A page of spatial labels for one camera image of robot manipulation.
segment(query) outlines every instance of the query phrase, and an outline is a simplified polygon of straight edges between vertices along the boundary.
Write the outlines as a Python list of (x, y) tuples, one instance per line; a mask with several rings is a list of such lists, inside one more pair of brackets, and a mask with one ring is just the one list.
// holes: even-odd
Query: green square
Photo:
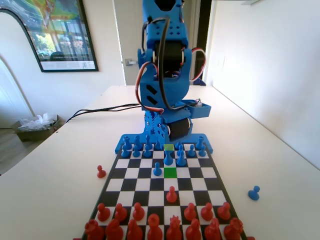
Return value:
[(165, 179), (176, 179), (177, 169), (175, 167), (165, 167), (164, 168), (164, 178)]
[(174, 151), (175, 150), (175, 145), (173, 144), (164, 144), (163, 149), (165, 151)]

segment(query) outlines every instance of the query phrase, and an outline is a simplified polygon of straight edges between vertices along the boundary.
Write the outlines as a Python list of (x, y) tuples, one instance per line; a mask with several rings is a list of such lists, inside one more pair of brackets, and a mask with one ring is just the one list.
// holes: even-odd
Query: white wall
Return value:
[(320, 1), (218, 1), (208, 82), (320, 169)]
[(18, 22), (0, 13), (0, 56), (36, 115), (68, 118), (108, 87), (125, 84), (113, 1), (84, 0), (83, 4), (99, 72), (42, 73)]

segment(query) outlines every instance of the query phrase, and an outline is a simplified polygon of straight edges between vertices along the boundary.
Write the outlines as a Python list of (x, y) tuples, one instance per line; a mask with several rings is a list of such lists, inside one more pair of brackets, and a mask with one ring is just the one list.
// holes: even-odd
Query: wooden floor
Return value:
[(22, 142), (12, 129), (0, 129), (0, 174), (13, 168), (42, 142)]

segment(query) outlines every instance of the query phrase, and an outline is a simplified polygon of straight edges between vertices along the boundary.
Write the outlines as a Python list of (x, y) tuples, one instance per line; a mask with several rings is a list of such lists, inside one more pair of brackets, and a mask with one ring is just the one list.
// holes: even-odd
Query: plastic bag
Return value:
[(37, 120), (21, 119), (21, 126), (18, 129), (23, 132), (49, 129), (51, 124), (55, 122), (57, 115), (45, 113), (43, 117), (41, 115), (37, 115), (37, 117)]

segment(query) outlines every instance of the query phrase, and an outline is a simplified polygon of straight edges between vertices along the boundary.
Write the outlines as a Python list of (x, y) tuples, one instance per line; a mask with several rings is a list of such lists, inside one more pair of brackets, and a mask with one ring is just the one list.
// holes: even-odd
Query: door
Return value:
[(11, 72), (0, 58), (0, 129), (10, 128), (20, 118), (32, 113)]
[[(192, 29), (194, 29), (194, 23), (192, 22), (194, 17), (192, 17), (192, 14), (194, 14), (195, 11), (195, 2), (198, 1), (200, 0), (186, 0), (183, 6), (183, 18), (191, 45), (192, 41), (190, 37), (193, 36)], [(142, 3), (143, 0), (114, 0), (124, 78), (127, 85), (134, 85), (136, 83), (139, 72), (138, 62), (134, 62), (138, 61), (138, 49), (141, 48), (142, 41)]]

